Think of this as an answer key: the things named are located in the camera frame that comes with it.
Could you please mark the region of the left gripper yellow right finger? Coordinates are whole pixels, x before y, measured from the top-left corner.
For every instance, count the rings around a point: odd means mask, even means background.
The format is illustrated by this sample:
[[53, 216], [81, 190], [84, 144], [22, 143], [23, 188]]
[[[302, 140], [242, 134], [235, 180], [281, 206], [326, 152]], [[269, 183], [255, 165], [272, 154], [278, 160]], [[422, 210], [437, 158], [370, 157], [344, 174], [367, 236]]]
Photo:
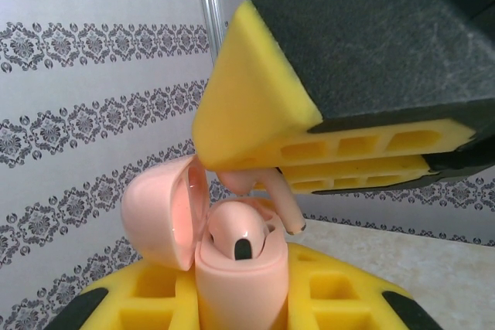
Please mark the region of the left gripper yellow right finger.
[[288, 329], [442, 326], [402, 287], [297, 243], [288, 245]]

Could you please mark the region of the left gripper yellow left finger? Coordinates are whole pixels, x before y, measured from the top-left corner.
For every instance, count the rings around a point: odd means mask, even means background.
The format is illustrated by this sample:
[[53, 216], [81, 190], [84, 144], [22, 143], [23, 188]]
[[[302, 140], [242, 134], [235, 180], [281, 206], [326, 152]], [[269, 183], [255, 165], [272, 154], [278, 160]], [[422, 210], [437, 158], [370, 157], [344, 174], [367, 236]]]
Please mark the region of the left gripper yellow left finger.
[[86, 287], [48, 328], [199, 329], [194, 271], [140, 260]]

